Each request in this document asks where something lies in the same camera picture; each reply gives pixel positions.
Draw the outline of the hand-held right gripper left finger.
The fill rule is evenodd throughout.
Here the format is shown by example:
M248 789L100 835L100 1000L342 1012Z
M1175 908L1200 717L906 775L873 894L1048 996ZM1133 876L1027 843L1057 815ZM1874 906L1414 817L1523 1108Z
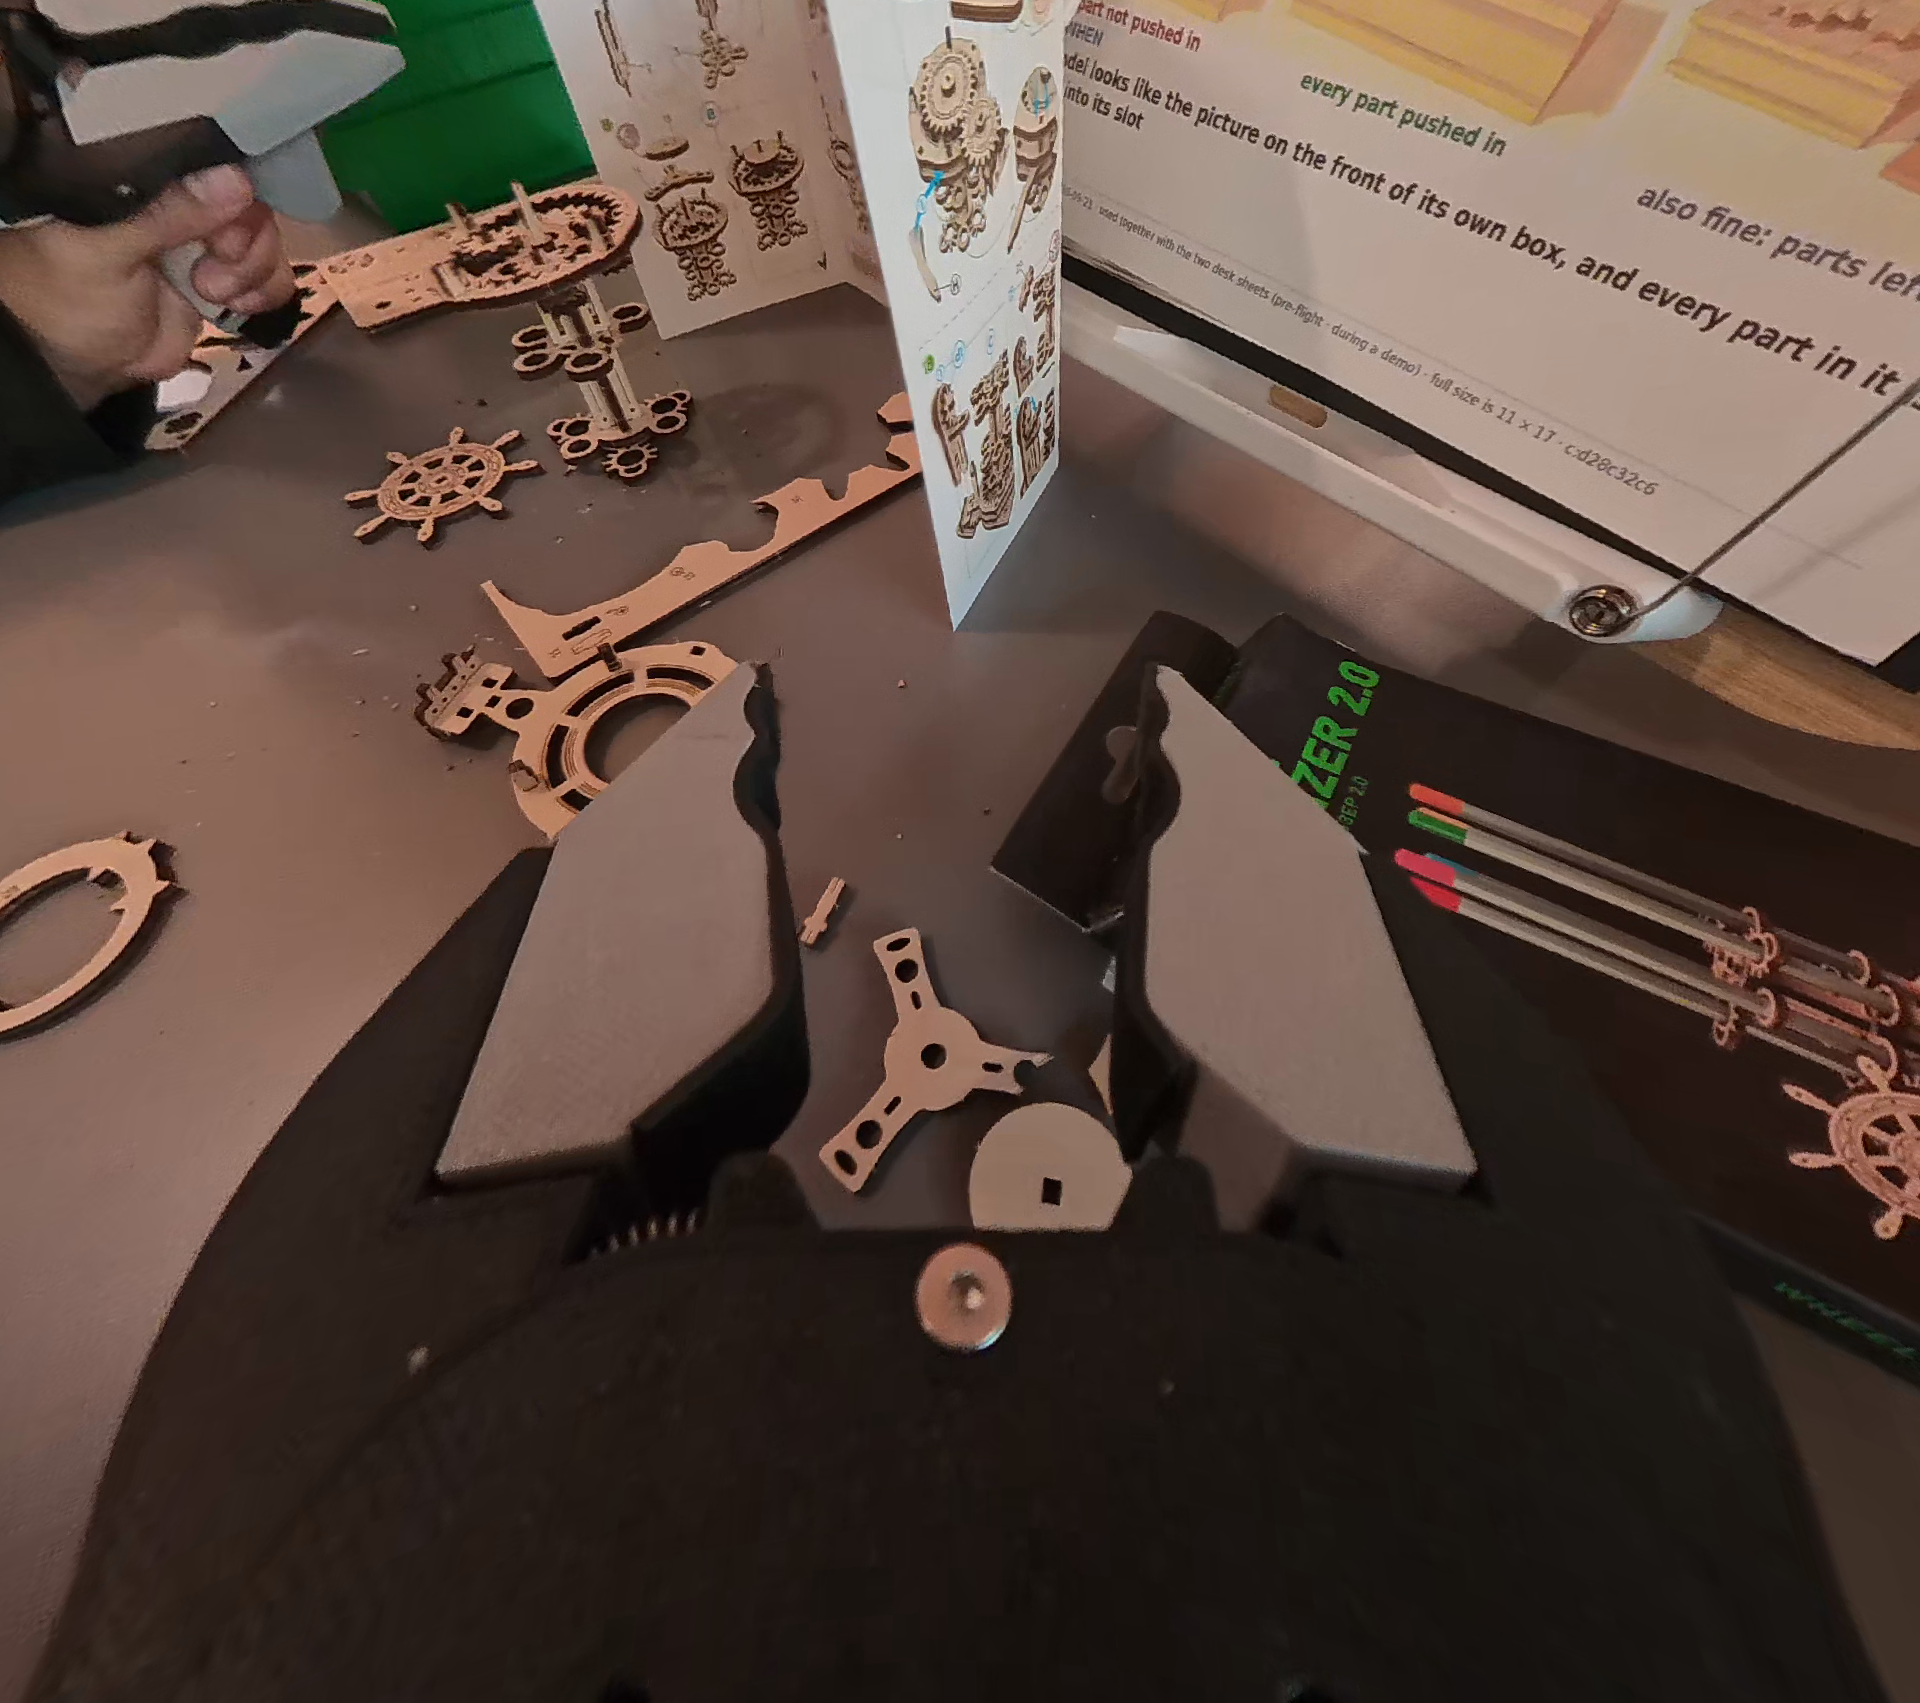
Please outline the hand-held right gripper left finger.
M707 1192L808 1090L778 703L742 663L553 849L438 1180L608 1170Z

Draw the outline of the round wooden stand base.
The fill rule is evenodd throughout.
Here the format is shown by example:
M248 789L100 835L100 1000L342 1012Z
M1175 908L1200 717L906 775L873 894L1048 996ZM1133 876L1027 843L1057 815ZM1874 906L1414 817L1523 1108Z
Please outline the round wooden stand base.
M1878 749L1918 749L1918 695L1739 607L1701 633L1631 651L1774 725Z

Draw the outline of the laser-cut wooden parts sheet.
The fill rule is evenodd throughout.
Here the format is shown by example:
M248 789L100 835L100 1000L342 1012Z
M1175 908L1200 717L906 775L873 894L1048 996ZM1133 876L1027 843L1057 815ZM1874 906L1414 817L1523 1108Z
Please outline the laser-cut wooden parts sheet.
M295 263L301 305L289 339L248 341L206 323L190 363L193 369L204 371L204 387L159 395L147 451L184 449L226 405L263 377L292 341L304 337L335 309L344 309L358 327L375 329L438 307L449 297L438 271L460 241L460 219L453 219Z

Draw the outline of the person's left forearm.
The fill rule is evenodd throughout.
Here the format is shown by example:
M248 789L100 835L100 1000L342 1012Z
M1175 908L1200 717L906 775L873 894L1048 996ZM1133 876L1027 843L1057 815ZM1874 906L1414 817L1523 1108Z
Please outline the person's left forearm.
M31 333L3 313L3 503L137 461L159 415L144 381L92 409L66 393Z

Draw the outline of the white poster stand frame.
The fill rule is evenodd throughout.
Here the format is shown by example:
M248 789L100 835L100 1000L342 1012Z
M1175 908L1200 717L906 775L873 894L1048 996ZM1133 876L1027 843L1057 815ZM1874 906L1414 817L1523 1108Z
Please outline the white poster stand frame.
M1068 355L1320 493L1551 625L1601 643L1680 641L1722 603L1084 285L1060 291Z

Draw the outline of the large green plastic bin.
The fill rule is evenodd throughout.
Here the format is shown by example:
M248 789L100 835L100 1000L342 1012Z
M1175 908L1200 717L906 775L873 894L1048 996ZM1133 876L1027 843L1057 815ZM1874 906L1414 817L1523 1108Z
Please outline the large green plastic bin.
M335 179L396 229L441 223L449 203L486 209L513 181L539 191L596 161L533 0L382 3L403 73L335 117L322 145Z

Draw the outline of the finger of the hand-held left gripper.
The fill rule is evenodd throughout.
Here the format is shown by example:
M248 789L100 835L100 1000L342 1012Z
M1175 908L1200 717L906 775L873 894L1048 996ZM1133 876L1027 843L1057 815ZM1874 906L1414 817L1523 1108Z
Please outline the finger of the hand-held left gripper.
M204 57L70 63L59 99L75 151L112 199L142 205L177 179L233 163L259 199L320 223L342 203L320 127L405 65L388 41L245 41Z
M27 0L31 69L201 59L299 33L403 57L386 7L365 0Z

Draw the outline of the folded white instruction leaflet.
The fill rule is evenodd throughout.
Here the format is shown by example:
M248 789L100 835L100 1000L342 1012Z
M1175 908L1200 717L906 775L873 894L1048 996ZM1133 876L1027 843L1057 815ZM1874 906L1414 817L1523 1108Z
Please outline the folded white instruction leaflet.
M887 301L962 619L1059 461L1065 0L534 0L668 337Z

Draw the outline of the black model kit box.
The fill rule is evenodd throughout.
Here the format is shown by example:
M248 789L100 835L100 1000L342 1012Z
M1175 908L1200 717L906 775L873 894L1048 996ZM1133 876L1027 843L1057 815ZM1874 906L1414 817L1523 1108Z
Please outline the black model kit box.
M1917 1378L1914 847L1286 615L1233 647L1162 611L993 861L1081 926L1119 910L1131 737L1112 735L1157 665L1589 1042L1732 1282Z

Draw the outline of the large white instruction poster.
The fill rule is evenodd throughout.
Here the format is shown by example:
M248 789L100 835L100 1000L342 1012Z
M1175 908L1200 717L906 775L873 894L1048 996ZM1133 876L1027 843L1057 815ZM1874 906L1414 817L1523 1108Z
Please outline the large white instruction poster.
M1917 0L1086 0L1068 243L1917 669Z

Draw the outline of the wooden gear tower model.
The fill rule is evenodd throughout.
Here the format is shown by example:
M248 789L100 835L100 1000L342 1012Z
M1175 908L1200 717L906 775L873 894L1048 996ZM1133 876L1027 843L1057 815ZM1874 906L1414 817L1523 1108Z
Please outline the wooden gear tower model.
M613 299L603 277L631 263L641 203L603 181L576 181L513 199L484 213L449 209L453 243L437 275L458 301L531 301L533 323L513 337L513 369L525 381L561 377L571 411L546 427L566 465L594 463L634 485L662 445L693 421L685 389L641 395L623 359L629 337L653 321L641 297Z

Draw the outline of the person's left hand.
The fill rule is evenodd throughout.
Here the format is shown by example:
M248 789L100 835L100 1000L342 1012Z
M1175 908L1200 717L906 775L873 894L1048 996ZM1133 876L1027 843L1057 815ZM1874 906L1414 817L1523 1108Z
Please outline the person's left hand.
M202 247L199 291L243 317L295 295L276 215L234 167L182 179L109 227L5 231L5 307L80 409L187 367L202 315L174 291L162 261L193 245Z

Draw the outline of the three-armed wooden part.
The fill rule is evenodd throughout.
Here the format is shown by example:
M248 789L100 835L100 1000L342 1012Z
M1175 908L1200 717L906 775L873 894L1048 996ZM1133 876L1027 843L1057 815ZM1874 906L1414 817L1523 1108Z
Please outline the three-armed wooden part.
M920 1114L944 1110L974 1090L1021 1094L1019 1068L1051 1060L1046 1050L1021 1050L986 1040L935 986L922 934L905 926L878 936L895 1026L882 1048L876 1090L821 1148L823 1164L851 1190L860 1190L876 1162Z

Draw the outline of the round pale disc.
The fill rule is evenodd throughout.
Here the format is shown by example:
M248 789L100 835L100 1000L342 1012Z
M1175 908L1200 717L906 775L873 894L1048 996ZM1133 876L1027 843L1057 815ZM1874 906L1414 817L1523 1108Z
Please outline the round pale disc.
M1062 1100L1021 1102L972 1156L972 1222L991 1232L1104 1230L1134 1178L1096 1114Z

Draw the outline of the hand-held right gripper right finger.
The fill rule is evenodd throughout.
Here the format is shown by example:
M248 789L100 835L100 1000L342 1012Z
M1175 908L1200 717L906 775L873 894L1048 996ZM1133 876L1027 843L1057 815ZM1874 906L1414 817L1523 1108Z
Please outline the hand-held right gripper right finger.
M1363 851L1178 671L1143 687L1111 1090L1128 1158L1200 1160L1220 1218L1310 1176L1458 1190L1476 1154Z

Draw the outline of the wooden ship wheel part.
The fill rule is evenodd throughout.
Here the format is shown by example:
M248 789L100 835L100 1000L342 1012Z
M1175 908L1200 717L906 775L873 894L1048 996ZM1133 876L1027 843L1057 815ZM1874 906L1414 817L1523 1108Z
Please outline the wooden ship wheel part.
M468 515L505 515L506 485L545 471L537 457L514 455L519 441L519 429L494 441L480 441L455 425L443 443L413 455L388 453L382 479L344 497L348 505L372 509L352 535L367 541L405 527L422 547L431 547L451 521Z

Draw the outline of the long wavy wooden strip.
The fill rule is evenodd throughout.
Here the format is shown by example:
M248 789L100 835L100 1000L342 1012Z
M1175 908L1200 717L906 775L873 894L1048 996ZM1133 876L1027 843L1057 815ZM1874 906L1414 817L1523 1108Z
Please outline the long wavy wooden strip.
M806 475L758 497L756 509L770 513L775 527L753 549L734 549L722 541L685 545L671 563L629 591L576 611L534 609L492 581L484 581L483 591L527 655L548 679L559 681L601 649L636 643L662 621L698 607L756 569L783 561L796 547L917 481L922 475L922 451L909 393L889 397L876 409L876 419L889 431L882 461L852 469L839 495L823 479Z

